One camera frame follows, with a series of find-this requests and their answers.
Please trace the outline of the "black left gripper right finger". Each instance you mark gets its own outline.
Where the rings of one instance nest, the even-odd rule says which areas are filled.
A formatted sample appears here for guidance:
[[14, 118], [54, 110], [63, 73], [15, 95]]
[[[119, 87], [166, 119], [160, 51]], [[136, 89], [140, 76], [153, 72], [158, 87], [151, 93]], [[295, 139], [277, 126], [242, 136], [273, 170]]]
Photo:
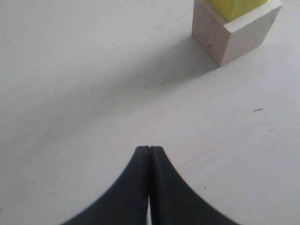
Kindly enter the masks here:
[[150, 147], [150, 212], [153, 225], [235, 225], [181, 178], [164, 149]]

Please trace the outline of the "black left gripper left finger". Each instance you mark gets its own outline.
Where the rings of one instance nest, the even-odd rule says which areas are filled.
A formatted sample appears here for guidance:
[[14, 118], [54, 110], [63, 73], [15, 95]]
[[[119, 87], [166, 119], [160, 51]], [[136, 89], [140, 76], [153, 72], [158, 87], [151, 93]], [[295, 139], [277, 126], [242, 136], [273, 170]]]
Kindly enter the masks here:
[[65, 225], [145, 225], [150, 148], [139, 146], [117, 180]]

